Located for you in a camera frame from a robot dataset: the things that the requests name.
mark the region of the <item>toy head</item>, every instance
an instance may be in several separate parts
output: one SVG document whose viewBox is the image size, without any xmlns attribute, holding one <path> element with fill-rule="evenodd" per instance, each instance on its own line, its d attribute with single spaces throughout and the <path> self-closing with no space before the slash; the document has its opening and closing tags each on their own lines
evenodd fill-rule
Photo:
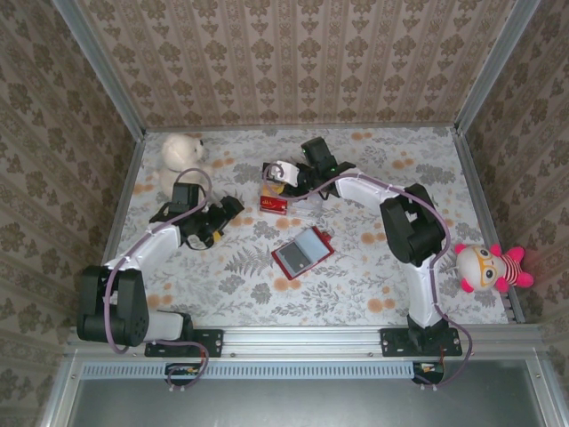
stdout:
<svg viewBox="0 0 569 427">
<path fill-rule="evenodd" d="M 483 246 L 457 245 L 456 267 L 467 292 L 492 288 L 506 273 L 504 261 Z"/>
<path fill-rule="evenodd" d="M 171 133 L 162 146 L 162 159 L 173 171 L 183 171 L 196 166 L 204 156 L 204 143 L 182 133 Z"/>
</svg>

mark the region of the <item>patterned wall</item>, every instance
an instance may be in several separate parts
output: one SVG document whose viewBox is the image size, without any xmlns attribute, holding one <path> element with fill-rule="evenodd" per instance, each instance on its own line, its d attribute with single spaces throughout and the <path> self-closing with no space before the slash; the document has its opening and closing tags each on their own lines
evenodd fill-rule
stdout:
<svg viewBox="0 0 569 427">
<path fill-rule="evenodd" d="M 541 1 L 467 136 L 502 244 L 527 249 L 536 284 L 519 294 L 569 398 L 569 2 Z"/>
<path fill-rule="evenodd" d="M 451 122 L 515 0 L 79 0 L 147 127 Z"/>
<path fill-rule="evenodd" d="M 1 425 L 33 425 L 49 396 L 132 148 L 53 5 L 0 2 Z"/>
</svg>

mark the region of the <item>floral tablecloth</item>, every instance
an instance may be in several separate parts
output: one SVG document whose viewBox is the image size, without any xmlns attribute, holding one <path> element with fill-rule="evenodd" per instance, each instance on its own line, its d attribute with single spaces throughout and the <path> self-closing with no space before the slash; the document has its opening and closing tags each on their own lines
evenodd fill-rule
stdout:
<svg viewBox="0 0 569 427">
<path fill-rule="evenodd" d="M 181 247 L 146 284 L 152 309 L 185 311 L 198 326 L 325 326 L 404 324 L 409 305 L 403 272 L 389 251 L 381 218 L 330 197 L 310 219 L 258 212 L 263 161 L 302 161 L 300 145 L 325 138 L 339 162 L 387 182 L 427 187 L 446 218 L 453 243 L 482 235 L 448 128 L 223 131 L 198 134 L 212 165 L 214 195 L 246 207 L 212 249 Z M 165 133 L 150 133 L 119 252 L 130 246 L 166 201 L 157 183 Z M 316 225 L 333 236 L 336 253 L 289 281 L 270 252 Z M 507 323 L 496 291 L 466 294 L 455 276 L 455 255 L 439 264 L 443 309 L 461 323 Z"/>
</svg>

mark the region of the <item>stuffed toy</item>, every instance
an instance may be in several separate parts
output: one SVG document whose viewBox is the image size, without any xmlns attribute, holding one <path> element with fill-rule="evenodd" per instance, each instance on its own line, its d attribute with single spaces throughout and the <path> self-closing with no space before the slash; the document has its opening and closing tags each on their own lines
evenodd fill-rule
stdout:
<svg viewBox="0 0 569 427">
<path fill-rule="evenodd" d="M 200 162 L 204 156 L 204 143 L 197 138 L 183 133 L 170 133 L 162 146 L 162 159 L 164 166 L 160 169 L 158 178 L 164 194 L 172 199 L 173 185 L 181 171 L 197 167 L 208 175 L 212 175 L 212 168 Z M 207 181 L 199 172 L 190 172 L 183 175 L 180 182 L 200 184 L 206 188 Z"/>
<path fill-rule="evenodd" d="M 456 267 L 462 277 L 461 286 L 466 292 L 491 289 L 492 286 L 500 292 L 508 292 L 510 285 L 533 285 L 532 275 L 522 271 L 520 266 L 525 254 L 523 247 L 512 247 L 505 254 L 500 245 L 493 245 L 488 250 L 483 246 L 459 244 L 454 249 Z"/>
</svg>

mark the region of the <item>white stuffed animal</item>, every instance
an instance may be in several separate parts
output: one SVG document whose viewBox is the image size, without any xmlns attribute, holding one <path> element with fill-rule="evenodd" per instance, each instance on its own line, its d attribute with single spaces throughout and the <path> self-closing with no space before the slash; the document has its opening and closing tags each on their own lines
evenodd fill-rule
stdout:
<svg viewBox="0 0 569 427">
<path fill-rule="evenodd" d="M 164 166 L 158 175 L 160 187 L 164 194 L 172 199 L 173 185 L 181 171 L 196 167 L 208 175 L 212 175 L 212 168 L 200 162 L 204 156 L 204 143 L 198 138 L 183 133 L 170 133 L 162 146 L 162 159 Z M 207 189 L 207 181 L 199 172 L 190 172 L 183 175 L 180 182 L 200 184 Z"/>
</svg>

